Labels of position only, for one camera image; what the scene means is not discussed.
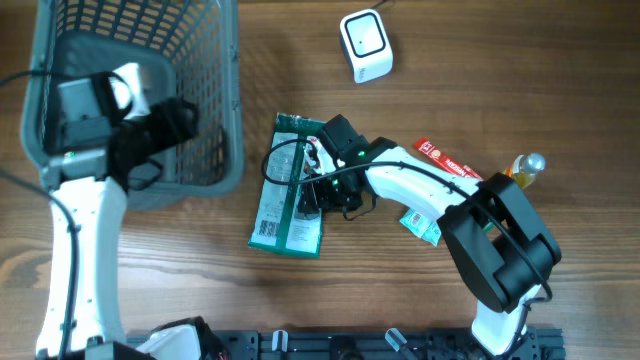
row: teal basket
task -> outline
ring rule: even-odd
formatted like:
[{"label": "teal basket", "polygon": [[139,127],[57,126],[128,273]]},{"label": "teal basket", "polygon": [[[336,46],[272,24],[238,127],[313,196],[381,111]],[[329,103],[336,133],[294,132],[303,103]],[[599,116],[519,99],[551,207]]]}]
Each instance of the teal basket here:
[{"label": "teal basket", "polygon": [[[198,137],[155,154],[162,177],[129,193],[131,209],[153,210],[188,196],[222,195],[240,181],[237,44],[233,0],[40,0],[31,69],[82,76],[136,62],[154,79],[145,93],[150,105],[172,96],[198,104]],[[22,144],[41,174],[57,153],[50,136],[60,116],[56,85],[51,77],[33,77],[25,98]],[[156,172],[140,166],[130,183]]]}]

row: qr code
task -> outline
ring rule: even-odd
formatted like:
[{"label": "qr code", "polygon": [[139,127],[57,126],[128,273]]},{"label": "qr code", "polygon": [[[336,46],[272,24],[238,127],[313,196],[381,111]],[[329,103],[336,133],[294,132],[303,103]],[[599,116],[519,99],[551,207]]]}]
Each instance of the qr code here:
[{"label": "qr code", "polygon": [[278,235],[278,228],[280,228],[280,223],[262,220],[262,222],[260,222],[260,230],[258,231],[258,235],[276,237],[276,235]]},{"label": "qr code", "polygon": [[413,216],[411,216],[411,220],[409,220],[409,222],[411,223],[412,226],[417,226],[418,223],[420,222],[420,219],[422,219],[422,215],[415,213],[413,214]]}]

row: tabletop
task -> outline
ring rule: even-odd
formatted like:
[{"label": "tabletop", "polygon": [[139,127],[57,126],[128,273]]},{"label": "tabletop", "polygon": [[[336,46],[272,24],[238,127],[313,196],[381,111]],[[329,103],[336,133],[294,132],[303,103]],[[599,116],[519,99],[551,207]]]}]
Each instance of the tabletop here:
[{"label": "tabletop", "polygon": [[[29,64],[35,9],[0,6],[0,77]],[[277,112],[343,114],[368,139],[426,136],[482,176],[540,152],[526,193],[559,243],[554,300],[530,324],[562,328],[569,358],[640,351],[640,7],[616,1],[405,1],[380,10],[390,74],[355,84],[338,25],[357,1],[239,5],[244,177],[228,195],[126,214],[124,326],[202,315],[213,329],[420,330],[469,326],[476,299],[441,242],[379,201],[356,221],[327,214],[320,258],[250,249],[259,163]],[[0,88],[0,165],[37,173],[18,133],[26,81]],[[428,159],[409,150],[418,158]],[[0,358],[32,358],[44,319],[52,226],[46,202],[0,181]]]}]

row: red candy bar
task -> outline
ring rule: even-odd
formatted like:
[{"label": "red candy bar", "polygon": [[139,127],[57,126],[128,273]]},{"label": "red candy bar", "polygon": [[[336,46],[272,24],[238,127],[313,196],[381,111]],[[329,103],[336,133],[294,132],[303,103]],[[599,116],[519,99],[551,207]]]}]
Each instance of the red candy bar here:
[{"label": "red candy bar", "polygon": [[473,171],[473,169],[467,165],[460,165],[451,156],[440,151],[426,138],[420,139],[420,141],[415,143],[413,146],[451,174],[482,180],[480,175]]}]

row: white cube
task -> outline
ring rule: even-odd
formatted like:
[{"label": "white cube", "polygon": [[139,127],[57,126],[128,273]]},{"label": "white cube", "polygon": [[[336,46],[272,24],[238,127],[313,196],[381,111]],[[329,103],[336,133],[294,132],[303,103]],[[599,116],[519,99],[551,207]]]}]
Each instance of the white cube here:
[{"label": "white cube", "polygon": [[380,14],[366,9],[340,22],[340,44],[351,65],[353,80],[363,83],[386,75],[393,67],[393,53]]}]

